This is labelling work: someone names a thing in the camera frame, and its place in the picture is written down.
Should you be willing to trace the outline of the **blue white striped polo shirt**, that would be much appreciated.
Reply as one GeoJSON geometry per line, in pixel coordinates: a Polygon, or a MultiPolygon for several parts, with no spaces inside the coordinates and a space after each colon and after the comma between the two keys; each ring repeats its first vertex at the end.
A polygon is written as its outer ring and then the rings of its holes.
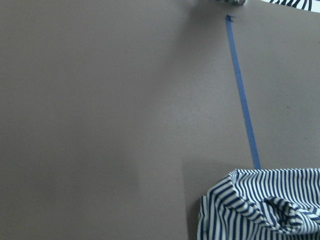
{"type": "Polygon", "coordinates": [[[317,168],[236,169],[200,199],[199,240],[317,240],[317,168]]]}

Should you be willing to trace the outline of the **aluminium frame post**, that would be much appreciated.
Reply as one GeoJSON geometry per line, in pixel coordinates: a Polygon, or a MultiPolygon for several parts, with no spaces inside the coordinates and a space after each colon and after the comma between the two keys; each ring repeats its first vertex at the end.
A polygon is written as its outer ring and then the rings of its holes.
{"type": "Polygon", "coordinates": [[[231,4],[235,6],[242,6],[246,0],[215,0],[216,2],[231,4]]]}

